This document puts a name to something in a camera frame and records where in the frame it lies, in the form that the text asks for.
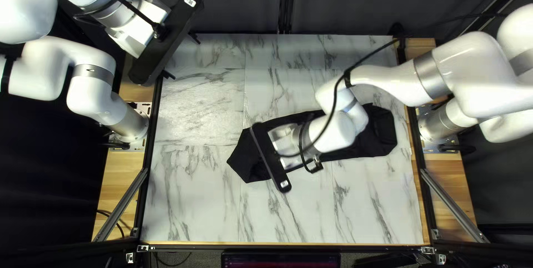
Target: marble tile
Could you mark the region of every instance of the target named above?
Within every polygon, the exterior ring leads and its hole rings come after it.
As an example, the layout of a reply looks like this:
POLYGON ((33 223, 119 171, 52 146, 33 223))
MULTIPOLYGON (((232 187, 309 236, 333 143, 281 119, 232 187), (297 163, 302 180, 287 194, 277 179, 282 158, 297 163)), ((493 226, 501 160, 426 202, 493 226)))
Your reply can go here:
POLYGON ((333 172, 337 242, 423 243, 409 149, 325 165, 333 172))
POLYGON ((142 240, 237 241, 241 180, 233 146, 156 145, 142 240))
POLYGON ((244 69, 183 68, 164 80, 156 143, 234 145, 243 127, 244 69))
POLYGON ((241 34, 198 34, 198 45, 186 36, 165 70, 175 74, 184 68, 244 69, 246 38, 241 34))
MULTIPOLYGON (((354 91, 393 112, 398 147, 388 156, 290 172, 287 194, 271 180, 245 184, 226 164, 242 128, 319 109, 315 92, 336 68, 389 37, 199 36, 167 66, 177 79, 164 81, 143 240, 422 243, 403 104, 381 89, 354 91)), ((367 63, 396 57, 385 50, 367 63)))
POLYGON ((249 35, 246 68, 324 69, 323 35, 249 35))
POLYGON ((315 91, 325 70, 245 69, 244 128, 255 122, 320 109, 315 91))
MULTIPOLYGON (((326 79, 338 79, 342 75, 342 70, 328 69, 326 70, 326 79)), ((389 109, 394 116, 394 127, 396 128, 397 147, 410 148, 409 129, 407 128, 407 117, 405 113, 405 105, 390 95, 385 90, 371 85, 357 85, 351 90, 355 94, 357 100, 361 104, 372 103, 375 106, 389 109)))
MULTIPOLYGON (((389 43, 391 36, 324 35, 326 69, 344 70, 375 49, 389 43)), ((393 46, 370 57, 364 64, 393 67, 397 65, 393 46)))
POLYGON ((331 169, 288 176, 293 188, 287 194, 271 180, 241 186, 239 241, 335 243, 331 169))

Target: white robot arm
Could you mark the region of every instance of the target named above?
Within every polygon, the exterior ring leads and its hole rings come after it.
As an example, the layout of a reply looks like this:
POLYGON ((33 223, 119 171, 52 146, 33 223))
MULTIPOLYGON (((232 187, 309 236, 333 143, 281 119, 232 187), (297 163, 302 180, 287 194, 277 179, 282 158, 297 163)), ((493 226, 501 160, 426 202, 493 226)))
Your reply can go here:
POLYGON ((111 91, 115 60, 103 51, 46 36, 27 42, 22 56, 12 63, 0 54, 0 78, 7 65, 11 66, 8 93, 41 101, 61 94, 67 68, 72 66, 67 105, 73 112, 102 123, 124 142, 141 139, 148 130, 147 117, 111 91))
MULTIPOLYGON (((92 17, 105 26, 105 31, 117 45, 135 58, 139 58, 154 38, 152 26, 119 1, 69 1, 84 12, 103 8, 92 17)), ((158 0, 127 1, 155 23, 163 22, 170 13, 169 7, 158 0)), ((39 39, 50 32, 57 0, 0 0, 0 7, 10 13, 0 17, 0 42, 16 44, 39 39)))
MULTIPOLYGON (((533 132, 533 4, 505 19, 498 40, 501 45, 486 33, 468 33, 397 67, 356 67, 350 73, 350 84, 380 87, 408 106, 453 93, 455 98, 419 122, 421 135, 435 143, 480 122, 488 140, 510 141, 533 132)), ((337 80, 323 85, 315 95, 328 115, 337 80)), ((307 149, 312 145, 304 152, 306 159, 350 146, 368 123, 344 81, 336 90, 336 107, 323 135, 317 140, 328 115, 311 121, 303 130, 306 139, 301 146, 307 149)), ((287 156, 298 153, 299 132, 300 127, 294 126, 269 132, 285 169, 301 164, 300 155, 287 156)))

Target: black cloth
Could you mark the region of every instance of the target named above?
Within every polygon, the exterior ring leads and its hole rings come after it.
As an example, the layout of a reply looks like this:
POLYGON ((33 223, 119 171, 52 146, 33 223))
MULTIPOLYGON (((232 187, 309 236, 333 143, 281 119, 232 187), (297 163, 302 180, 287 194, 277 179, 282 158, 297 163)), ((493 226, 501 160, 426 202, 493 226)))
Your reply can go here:
MULTIPOLYGON (((367 127, 356 137, 355 142, 345 149, 324 153, 320 161, 352 159, 354 157, 386 156, 396 147, 396 129, 394 117, 388 109, 376 107, 372 104, 363 105, 368 114, 367 127)), ((302 112, 263 122, 270 131, 278 126, 289 123, 302 124, 324 115, 322 110, 302 112)), ((227 163, 243 179, 245 183, 270 179, 263 158, 254 143, 250 128, 243 129, 239 142, 227 163)))

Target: metal mounting plate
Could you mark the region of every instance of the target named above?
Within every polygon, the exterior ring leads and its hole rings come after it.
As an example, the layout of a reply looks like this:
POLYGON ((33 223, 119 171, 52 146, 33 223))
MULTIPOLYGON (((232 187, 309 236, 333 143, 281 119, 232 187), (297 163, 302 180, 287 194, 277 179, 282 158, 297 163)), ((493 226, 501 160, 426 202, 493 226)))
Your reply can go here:
MULTIPOLYGON (((137 109, 136 111, 139 112, 141 115, 147 115, 148 118, 150 118, 150 115, 151 115, 151 111, 152 111, 152 103, 151 102, 135 102, 135 104, 137 105, 137 109)), ((130 149, 127 149, 127 150, 124 150, 124 149, 119 149, 119 148, 110 148, 109 151, 113 151, 113 152, 144 152, 145 148, 146 148, 146 141, 147 141, 147 138, 146 136, 148 135, 148 133, 146 135, 144 135, 144 137, 142 137, 141 139, 135 141, 135 142, 131 142, 130 143, 130 149)), ((113 133, 109 136, 109 142, 121 142, 120 139, 119 139, 119 135, 113 133)))
POLYGON ((446 264, 446 255, 437 255, 437 257, 436 257, 436 264, 437 264, 437 265, 444 265, 444 264, 446 264))
POLYGON ((126 254, 126 262, 128 264, 133 264, 133 252, 130 252, 129 254, 126 254))
POLYGON ((137 252, 147 252, 148 245, 137 245, 137 252))
POLYGON ((440 240, 440 239, 443 238, 443 237, 440 235, 439 230, 437 230, 437 229, 431 229, 431 237, 432 237, 434 240, 440 240))
POLYGON ((422 252, 425 255, 434 255, 435 249, 431 246, 422 246, 420 247, 420 252, 422 252))

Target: qr code label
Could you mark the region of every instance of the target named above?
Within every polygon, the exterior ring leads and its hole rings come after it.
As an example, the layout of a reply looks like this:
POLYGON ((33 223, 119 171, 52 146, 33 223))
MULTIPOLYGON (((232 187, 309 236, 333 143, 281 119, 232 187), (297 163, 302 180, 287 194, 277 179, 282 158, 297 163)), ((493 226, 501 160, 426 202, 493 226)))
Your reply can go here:
POLYGON ((192 7, 195 7, 196 6, 196 1, 195 0, 183 0, 186 4, 188 4, 189 6, 192 6, 192 7))

